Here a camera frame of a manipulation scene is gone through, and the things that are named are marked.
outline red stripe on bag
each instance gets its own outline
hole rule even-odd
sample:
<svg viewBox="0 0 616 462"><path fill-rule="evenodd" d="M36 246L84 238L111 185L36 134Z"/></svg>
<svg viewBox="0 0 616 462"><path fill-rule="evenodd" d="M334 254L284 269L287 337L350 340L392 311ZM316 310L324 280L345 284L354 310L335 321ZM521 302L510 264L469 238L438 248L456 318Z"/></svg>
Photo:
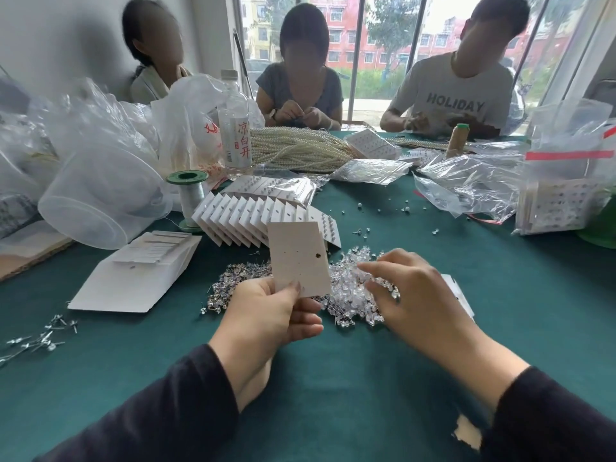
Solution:
<svg viewBox="0 0 616 462"><path fill-rule="evenodd" d="M526 160L611 159L614 151L527 152Z"/></svg>

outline green table cover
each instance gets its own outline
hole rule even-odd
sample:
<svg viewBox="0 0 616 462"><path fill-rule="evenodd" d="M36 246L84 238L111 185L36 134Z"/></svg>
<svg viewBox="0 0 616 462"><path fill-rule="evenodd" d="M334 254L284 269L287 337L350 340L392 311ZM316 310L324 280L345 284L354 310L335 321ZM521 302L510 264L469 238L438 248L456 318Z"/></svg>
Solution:
<svg viewBox="0 0 616 462"><path fill-rule="evenodd" d="M616 418L614 252L572 233L521 238L510 235L511 222L453 218L413 189L412 176L387 187L328 183L313 203L335 216L345 251L364 243L377 251L399 246L453 275L488 334ZM352 234L367 227L366 241ZM153 228L174 226L162 220ZM2 342L38 334L56 313L79 321L77 335L57 333L66 343L54 352L27 352L0 368L0 461L49 450L209 340L220 317L199 315L208 288L229 263L267 259L267 249L248 257L254 251L218 248L204 237L186 272L143 315L66 310L109 254L86 246L0 283ZM459 412L472 414L475 406L446 372L383 326L342 330L322 315L319 338L278 354L269 385L218 460L478 458L451 436Z"/></svg>

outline clear plastic bowl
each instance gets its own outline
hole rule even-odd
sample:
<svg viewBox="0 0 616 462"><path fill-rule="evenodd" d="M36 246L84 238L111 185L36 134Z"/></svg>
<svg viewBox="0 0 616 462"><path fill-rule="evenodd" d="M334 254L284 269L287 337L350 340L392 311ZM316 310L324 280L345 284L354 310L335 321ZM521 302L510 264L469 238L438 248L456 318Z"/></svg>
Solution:
<svg viewBox="0 0 616 462"><path fill-rule="evenodd" d="M143 160L93 143L62 166L38 209L58 232L101 249L130 243L171 211L168 184Z"/></svg>

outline hand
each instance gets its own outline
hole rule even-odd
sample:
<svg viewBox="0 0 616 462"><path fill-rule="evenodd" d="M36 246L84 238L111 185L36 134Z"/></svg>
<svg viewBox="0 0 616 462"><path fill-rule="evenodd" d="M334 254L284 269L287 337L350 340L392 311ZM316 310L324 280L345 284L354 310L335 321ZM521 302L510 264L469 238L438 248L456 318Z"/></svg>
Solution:
<svg viewBox="0 0 616 462"><path fill-rule="evenodd" d="M427 133L430 131L430 122L422 112L409 117L404 122L404 129L418 133Z"/></svg>
<svg viewBox="0 0 616 462"><path fill-rule="evenodd" d="M394 249L358 268L398 287L400 304L376 282L366 283L385 325L408 345L445 365L452 350L483 333L466 314L441 274L421 256Z"/></svg>
<svg viewBox="0 0 616 462"><path fill-rule="evenodd" d="M267 384L271 359L289 342L323 331L321 305L299 299L299 285L275 293L272 278L251 279L235 287L210 347L234 390L240 411Z"/></svg>
<svg viewBox="0 0 616 462"><path fill-rule="evenodd" d="M276 112L273 119L276 123L286 123L304 116L304 111L295 100L287 100L280 110Z"/></svg>
<svg viewBox="0 0 616 462"><path fill-rule="evenodd" d="M330 118L316 107L309 107L304 111L304 124L308 128L325 128L328 121Z"/></svg>

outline person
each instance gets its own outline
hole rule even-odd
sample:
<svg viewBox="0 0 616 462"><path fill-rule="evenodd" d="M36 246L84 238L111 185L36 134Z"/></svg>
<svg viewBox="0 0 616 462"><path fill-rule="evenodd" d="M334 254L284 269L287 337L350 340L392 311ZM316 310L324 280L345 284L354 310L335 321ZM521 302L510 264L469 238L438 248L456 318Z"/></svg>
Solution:
<svg viewBox="0 0 616 462"><path fill-rule="evenodd" d="M398 287L399 303L385 287L365 285L385 325L495 412L484 460L616 460L616 423L489 338L422 257L395 249L358 268ZM208 345L35 461L211 459L265 388L277 349L323 331L320 305L298 300L299 285L273 288L271 279L239 284Z"/></svg>
<svg viewBox="0 0 616 462"><path fill-rule="evenodd" d="M129 1L122 14L122 30L124 43L141 63L131 84L133 102L149 105L165 97L175 81L190 76L182 66L179 25L160 1Z"/></svg>
<svg viewBox="0 0 616 462"><path fill-rule="evenodd" d="M270 64L257 79L257 105L267 126L340 130L343 91L338 74L325 66L329 29L321 10L301 3L280 29L283 61Z"/></svg>
<svg viewBox="0 0 616 462"><path fill-rule="evenodd" d="M466 123L470 138L497 138L513 88L511 73L499 61L526 29L529 13L527 0L481 0L460 34L458 51L418 61L383 114L381 128L449 137L454 126Z"/></svg>

